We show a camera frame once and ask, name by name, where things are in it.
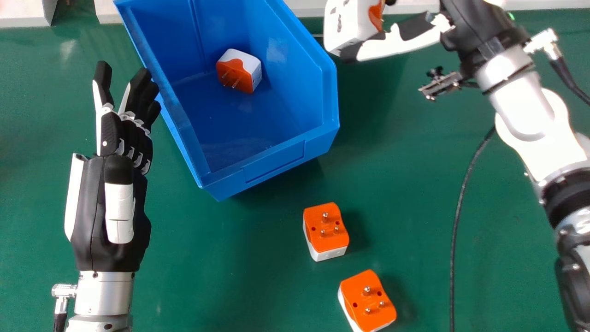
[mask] blue bin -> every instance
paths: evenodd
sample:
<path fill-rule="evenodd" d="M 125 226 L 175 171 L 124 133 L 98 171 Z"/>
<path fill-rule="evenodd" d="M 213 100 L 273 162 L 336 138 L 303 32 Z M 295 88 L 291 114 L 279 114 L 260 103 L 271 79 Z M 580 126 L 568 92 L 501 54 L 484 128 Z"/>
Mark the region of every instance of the blue bin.
<path fill-rule="evenodd" d="M 340 127 L 336 67 L 282 0 L 116 5 L 197 185 L 216 200 L 329 150 Z M 218 82 L 228 48 L 262 61 L 253 95 Z"/>

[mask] white panel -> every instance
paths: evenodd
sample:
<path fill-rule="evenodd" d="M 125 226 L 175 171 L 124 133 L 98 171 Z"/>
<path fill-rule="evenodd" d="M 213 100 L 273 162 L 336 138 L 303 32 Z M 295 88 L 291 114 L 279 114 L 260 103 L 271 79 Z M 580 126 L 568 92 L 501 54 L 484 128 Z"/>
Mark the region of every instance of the white panel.
<path fill-rule="evenodd" d="M 48 27 L 57 0 L 0 0 L 0 28 Z"/>
<path fill-rule="evenodd" d="M 327 0 L 284 0 L 298 17 L 322 17 Z M 508 10 L 590 8 L 590 0 L 507 0 Z M 415 14 L 438 11 L 438 0 L 398 0 L 387 7 L 386 14 Z M 113 0 L 94 0 L 96 15 L 101 24 L 121 23 Z"/>

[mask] green tabletop surface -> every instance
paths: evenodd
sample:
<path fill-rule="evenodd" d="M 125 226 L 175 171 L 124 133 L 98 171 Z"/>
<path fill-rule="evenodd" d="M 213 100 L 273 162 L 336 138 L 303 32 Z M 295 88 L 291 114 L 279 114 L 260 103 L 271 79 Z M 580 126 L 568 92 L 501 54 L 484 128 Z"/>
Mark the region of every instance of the green tabletop surface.
<path fill-rule="evenodd" d="M 95 150 L 91 79 L 113 67 L 120 100 L 141 66 L 121 25 L 90 1 L 59 4 L 51 28 L 0 31 L 0 331 L 48 331 L 54 283 L 77 280 L 63 229 L 71 154 Z M 590 91 L 590 11 L 516 12 L 553 27 Z M 320 32 L 320 19 L 305 19 Z M 546 87 L 590 134 L 590 109 L 535 56 Z M 387 331 L 448 329 L 451 227 L 466 166 L 494 111 L 476 90 L 427 102 L 436 45 L 338 69 L 341 128 L 329 153 L 217 203 L 199 189 L 164 121 L 153 126 L 146 213 L 153 229 L 137 273 L 134 331 L 349 331 L 339 282 L 366 269 L 398 309 Z M 336 202 L 346 255 L 313 262 L 305 207 Z M 553 274 L 552 229 L 516 153 L 495 137 L 474 172 L 457 246 L 457 331 L 567 331 Z"/>

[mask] robotic arm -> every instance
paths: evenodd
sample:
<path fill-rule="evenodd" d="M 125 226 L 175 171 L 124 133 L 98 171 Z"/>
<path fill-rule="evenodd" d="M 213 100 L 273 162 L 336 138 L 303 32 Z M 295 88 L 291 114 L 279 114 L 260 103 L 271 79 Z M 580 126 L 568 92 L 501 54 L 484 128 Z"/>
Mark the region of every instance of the robotic arm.
<path fill-rule="evenodd" d="M 161 107 L 154 100 L 158 86 L 141 69 L 115 113 L 111 76 L 111 67 L 98 62 L 92 81 L 97 155 L 72 156 L 64 228 L 80 274 L 77 285 L 57 284 L 51 291 L 57 299 L 54 332 L 63 332 L 72 298 L 76 315 L 67 332 L 132 330 L 133 281 L 152 228 L 143 211 L 150 133 Z"/>
<path fill-rule="evenodd" d="M 590 140 L 572 130 L 567 106 L 541 86 L 530 57 L 543 50 L 562 80 L 590 105 L 567 71 L 555 33 L 549 29 L 531 38 L 502 9 L 500 1 L 492 0 L 441 0 L 440 13 L 413 19 L 422 21 L 411 25 L 420 26 L 413 33 L 404 32 L 404 27 L 410 27 L 404 23 L 385 32 L 361 19 L 376 2 L 330 0 L 324 46 L 346 61 L 406 53 L 427 47 L 434 39 L 458 54 L 459 71 L 443 75 L 440 69 L 434 70 L 429 75 L 432 82 L 420 92 L 434 101 L 444 93 L 475 86 L 487 96 L 496 110 L 499 136 L 523 160 L 555 230 L 559 253 L 555 271 L 568 323 L 573 331 L 590 331 Z M 341 20 L 341 27 L 335 24 L 335 17 Z"/>

